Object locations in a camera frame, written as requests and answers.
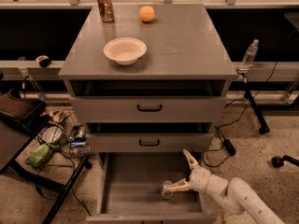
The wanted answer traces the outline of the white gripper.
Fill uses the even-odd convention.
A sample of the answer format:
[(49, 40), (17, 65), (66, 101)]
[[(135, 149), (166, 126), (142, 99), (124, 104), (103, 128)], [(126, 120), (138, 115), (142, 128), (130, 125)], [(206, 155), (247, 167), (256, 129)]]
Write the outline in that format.
[(183, 154), (190, 167), (191, 174), (189, 182), (185, 178), (173, 183), (165, 180), (162, 184), (163, 190), (167, 192), (188, 191), (192, 189), (201, 194), (207, 194), (214, 199), (220, 199), (225, 194), (225, 180), (217, 175), (213, 175), (208, 169), (199, 165), (197, 159), (187, 150)]

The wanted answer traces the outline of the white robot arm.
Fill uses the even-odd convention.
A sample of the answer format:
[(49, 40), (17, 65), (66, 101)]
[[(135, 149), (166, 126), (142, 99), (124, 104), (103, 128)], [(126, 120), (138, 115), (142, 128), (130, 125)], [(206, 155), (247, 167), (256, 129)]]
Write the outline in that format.
[(228, 181), (213, 175), (187, 149), (183, 150), (183, 154), (191, 170), (189, 180), (183, 178), (175, 183), (165, 180), (162, 184), (162, 196), (165, 199), (174, 192), (194, 190), (209, 195), (231, 214), (241, 215), (247, 212), (257, 224), (285, 224), (243, 179), (233, 178)]

